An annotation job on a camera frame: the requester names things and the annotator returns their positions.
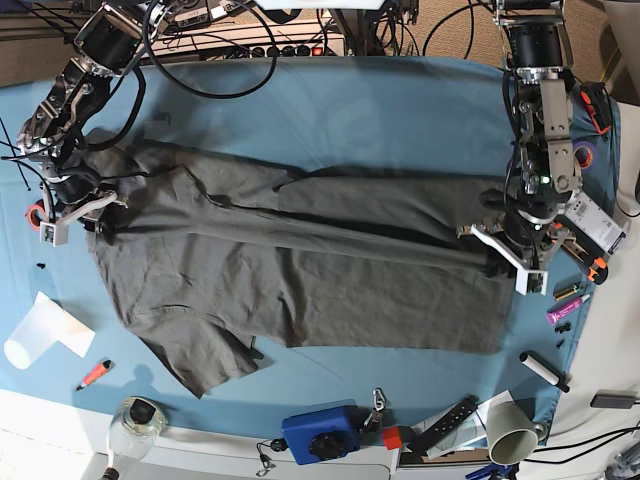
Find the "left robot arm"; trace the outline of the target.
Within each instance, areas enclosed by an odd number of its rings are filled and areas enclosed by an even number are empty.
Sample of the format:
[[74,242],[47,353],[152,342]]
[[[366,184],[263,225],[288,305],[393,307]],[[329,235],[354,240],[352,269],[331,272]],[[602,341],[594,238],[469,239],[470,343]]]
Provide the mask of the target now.
[[544,294],[548,265],[572,232],[554,222],[582,191],[570,133],[572,49],[561,1],[485,1],[504,51],[502,97],[514,134],[501,189],[481,204],[493,219],[462,228],[515,270],[521,295]]

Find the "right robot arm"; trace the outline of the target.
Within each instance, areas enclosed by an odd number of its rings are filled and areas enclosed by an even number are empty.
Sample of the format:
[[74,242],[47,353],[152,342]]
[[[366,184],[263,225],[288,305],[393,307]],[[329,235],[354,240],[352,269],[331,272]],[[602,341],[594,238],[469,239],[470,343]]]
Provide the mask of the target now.
[[[74,38],[75,56],[18,134],[19,152],[9,159],[40,178],[42,198],[27,218],[43,243],[64,245],[72,223],[95,227],[108,206],[127,204],[84,156],[115,146],[140,110],[146,81],[138,63],[147,8],[145,1],[103,2]],[[137,78],[138,92],[125,125],[109,140],[87,142],[84,125],[112,98],[113,80],[128,73]]]

